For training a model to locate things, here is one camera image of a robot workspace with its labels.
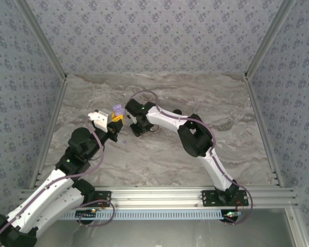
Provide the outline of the grey metal lower shelf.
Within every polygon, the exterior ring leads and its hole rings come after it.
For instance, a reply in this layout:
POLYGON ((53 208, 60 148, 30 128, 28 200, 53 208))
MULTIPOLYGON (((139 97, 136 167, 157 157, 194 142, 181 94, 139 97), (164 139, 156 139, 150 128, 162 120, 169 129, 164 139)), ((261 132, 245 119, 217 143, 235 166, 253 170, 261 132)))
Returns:
POLYGON ((58 221, 36 247, 296 247, 285 226, 246 223, 225 226, 212 220, 113 221, 78 227, 58 221))

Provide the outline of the purple earbud charging case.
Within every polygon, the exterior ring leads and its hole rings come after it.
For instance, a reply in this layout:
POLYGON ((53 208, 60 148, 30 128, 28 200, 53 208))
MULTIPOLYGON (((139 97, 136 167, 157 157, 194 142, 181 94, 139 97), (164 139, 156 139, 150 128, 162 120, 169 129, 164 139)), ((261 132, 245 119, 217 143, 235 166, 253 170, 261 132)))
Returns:
POLYGON ((113 106, 113 113, 115 117, 124 115, 125 108, 121 104, 116 104, 113 106))

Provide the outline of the aluminium table side rail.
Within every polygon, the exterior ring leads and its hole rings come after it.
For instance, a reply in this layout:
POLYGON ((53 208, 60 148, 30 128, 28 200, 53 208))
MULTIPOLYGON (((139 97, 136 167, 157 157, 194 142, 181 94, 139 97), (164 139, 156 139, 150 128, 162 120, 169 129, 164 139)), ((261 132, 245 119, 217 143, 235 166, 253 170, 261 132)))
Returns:
POLYGON ((264 122, 264 119, 263 119, 263 116, 262 116, 262 112, 261 112, 259 103, 258 103, 256 95, 255 95, 255 91, 253 89, 252 83, 247 78, 247 76, 244 75, 244 77, 245 77, 246 88, 247 88, 247 91, 248 91, 248 94, 249 94, 249 98, 250 98, 250 101, 251 101, 251 104, 252 104, 252 107, 253 107, 253 110, 254 110, 255 118, 257 120, 258 128, 259 128, 259 131, 260 131, 260 135, 261 135, 261 138, 262 138, 262 141, 263 141, 264 149, 266 151, 266 155, 267 155, 267 158, 268 158, 268 162, 269 162, 269 165, 270 165, 273 173, 276 175, 275 184, 280 186, 280 187, 284 187, 285 184, 284 184, 281 172, 280 172, 280 167, 279 167, 279 164, 277 162, 275 153, 273 151, 273 147, 272 147, 272 144, 271 144, 271 141, 270 141, 269 134, 267 132, 267 128, 265 126, 265 122, 264 122))
POLYGON ((47 157, 49 147, 50 147, 50 143, 51 143, 51 139, 52 139, 52 136, 53 136, 53 133, 54 133, 55 124, 56 124, 56 121, 58 119, 58 115, 59 115, 61 105, 62 105, 62 102, 63 102, 66 87, 67 87, 67 84, 66 84, 66 77, 65 77, 62 81, 62 84, 61 84, 61 87, 60 87, 60 90, 59 90, 59 94, 58 94, 56 103, 54 105, 54 110, 53 110, 53 113, 52 113, 52 116, 51 116, 51 119, 50 119, 50 122, 49 122, 49 125, 48 125, 48 128, 47 128, 46 134, 44 136, 45 139, 44 139, 43 145, 41 147, 39 157, 38 157, 37 162, 36 162, 35 169, 34 169, 33 174, 32 174, 32 178, 31 178, 31 181, 30 181, 30 184, 29 184, 29 189, 35 188, 38 175, 39 175, 39 173, 42 172, 43 166, 45 164, 46 157, 47 157))

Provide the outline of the small black controller board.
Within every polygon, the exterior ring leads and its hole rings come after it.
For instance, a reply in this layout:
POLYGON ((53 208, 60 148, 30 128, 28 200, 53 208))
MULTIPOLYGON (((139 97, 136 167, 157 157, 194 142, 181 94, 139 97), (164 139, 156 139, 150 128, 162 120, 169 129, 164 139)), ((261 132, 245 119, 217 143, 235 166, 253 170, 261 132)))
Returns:
POLYGON ((76 219, 95 218, 97 211, 95 209, 77 210, 75 212, 76 219))
POLYGON ((235 223, 238 220, 238 217, 242 215, 240 211, 232 210, 222 210, 221 211, 223 219, 222 222, 235 223))

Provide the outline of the aluminium lower frame beam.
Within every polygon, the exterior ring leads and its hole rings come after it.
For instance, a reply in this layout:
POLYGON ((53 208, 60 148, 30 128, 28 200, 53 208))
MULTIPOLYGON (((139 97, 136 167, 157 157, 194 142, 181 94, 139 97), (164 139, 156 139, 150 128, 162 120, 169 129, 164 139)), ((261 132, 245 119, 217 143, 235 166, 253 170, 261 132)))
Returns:
POLYGON ((288 224, 296 247, 309 247, 309 235, 298 208, 286 208, 288 224))

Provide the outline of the aluminium vertical frame post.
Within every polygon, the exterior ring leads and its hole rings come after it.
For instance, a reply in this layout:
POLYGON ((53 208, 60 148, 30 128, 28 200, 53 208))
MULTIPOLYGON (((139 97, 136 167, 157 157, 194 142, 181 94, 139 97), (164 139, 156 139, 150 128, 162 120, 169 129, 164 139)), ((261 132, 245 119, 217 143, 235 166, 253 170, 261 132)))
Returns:
POLYGON ((50 45, 48 38, 46 37, 44 31, 42 30, 27 0, 14 0, 14 2, 17 5, 18 9, 20 10, 26 23, 30 27, 31 31, 35 35, 42 50, 44 51, 47 58, 49 59, 53 69, 55 70, 59 78, 62 81, 65 81, 66 74, 64 72, 64 69, 61 66, 58 57, 56 56, 52 46, 50 45))
POLYGON ((259 67, 260 63, 262 62, 265 54, 267 53, 268 49, 272 45, 277 33, 279 32, 280 28, 284 24, 288 14, 290 13, 296 1, 297 0, 282 0, 281 1, 281 4, 279 5, 276 13, 274 14, 270 22, 270 25, 260 42, 259 47, 257 48, 254 56, 252 57, 245 71, 245 78, 248 81, 251 80, 257 68, 259 67))

